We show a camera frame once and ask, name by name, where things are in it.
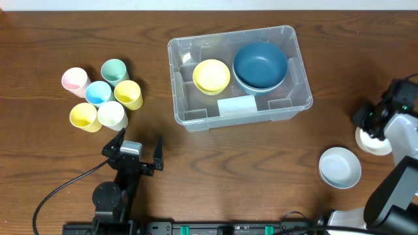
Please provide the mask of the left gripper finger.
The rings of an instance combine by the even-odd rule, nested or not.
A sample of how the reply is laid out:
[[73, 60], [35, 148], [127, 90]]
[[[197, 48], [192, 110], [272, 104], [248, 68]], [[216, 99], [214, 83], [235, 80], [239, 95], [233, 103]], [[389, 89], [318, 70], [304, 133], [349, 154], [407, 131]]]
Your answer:
[[158, 171], [163, 171], [163, 168], [164, 168], [162, 144], [163, 144], [162, 136], [160, 136], [157, 141], [157, 146], [153, 154], [154, 169]]
[[123, 127], [119, 133], [109, 141], [104, 147], [101, 152], [102, 155], [107, 157], [110, 160], [117, 160], [120, 158], [120, 148], [123, 144], [125, 136], [125, 127]]

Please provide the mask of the small light grey bowl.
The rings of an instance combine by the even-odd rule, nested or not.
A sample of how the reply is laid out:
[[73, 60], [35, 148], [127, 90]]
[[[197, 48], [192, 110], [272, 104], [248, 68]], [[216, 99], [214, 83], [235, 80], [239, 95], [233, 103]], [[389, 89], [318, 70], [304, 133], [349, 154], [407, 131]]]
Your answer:
[[337, 189], [349, 189], [358, 184], [362, 168], [357, 156], [346, 148], [333, 147], [323, 152], [318, 171], [321, 179]]

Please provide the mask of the small yellow bowl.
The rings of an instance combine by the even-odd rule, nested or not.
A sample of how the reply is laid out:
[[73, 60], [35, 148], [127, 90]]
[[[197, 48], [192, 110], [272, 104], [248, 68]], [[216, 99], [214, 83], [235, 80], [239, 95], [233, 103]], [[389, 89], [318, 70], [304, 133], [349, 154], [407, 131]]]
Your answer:
[[224, 62], [207, 59], [194, 68], [192, 79], [205, 95], [218, 95], [229, 85], [231, 72]]

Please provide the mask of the small white bowl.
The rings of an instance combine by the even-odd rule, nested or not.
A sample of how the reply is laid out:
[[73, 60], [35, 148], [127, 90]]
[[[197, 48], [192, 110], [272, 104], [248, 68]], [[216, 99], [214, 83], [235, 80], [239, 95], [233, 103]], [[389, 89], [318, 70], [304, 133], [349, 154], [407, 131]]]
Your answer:
[[355, 130], [355, 140], [363, 151], [373, 155], [383, 156], [392, 152], [392, 147], [387, 139], [380, 140], [378, 138], [372, 138], [360, 127], [357, 127]]

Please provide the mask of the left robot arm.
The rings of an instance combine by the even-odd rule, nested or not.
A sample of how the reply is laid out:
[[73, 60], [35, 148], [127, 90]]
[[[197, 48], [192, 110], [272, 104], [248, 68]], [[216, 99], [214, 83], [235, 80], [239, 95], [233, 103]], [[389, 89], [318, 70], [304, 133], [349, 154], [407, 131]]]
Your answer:
[[117, 171], [114, 181], [98, 185], [92, 196], [95, 205], [94, 219], [102, 222], [121, 223], [129, 219], [133, 200], [141, 176], [153, 176], [156, 170], [162, 171], [162, 138], [158, 138], [153, 154], [153, 162], [141, 161], [142, 144], [124, 139], [125, 129], [107, 143], [102, 155], [107, 164]]

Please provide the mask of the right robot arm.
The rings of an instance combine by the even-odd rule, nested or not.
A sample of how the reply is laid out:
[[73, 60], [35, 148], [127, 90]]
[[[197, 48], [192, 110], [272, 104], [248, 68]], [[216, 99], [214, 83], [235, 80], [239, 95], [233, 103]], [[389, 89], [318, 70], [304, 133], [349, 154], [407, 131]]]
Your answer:
[[395, 168], [372, 193], [366, 205], [334, 211], [323, 219], [329, 234], [416, 234], [417, 84], [394, 79], [378, 104], [366, 103], [351, 118], [359, 130], [391, 145]]

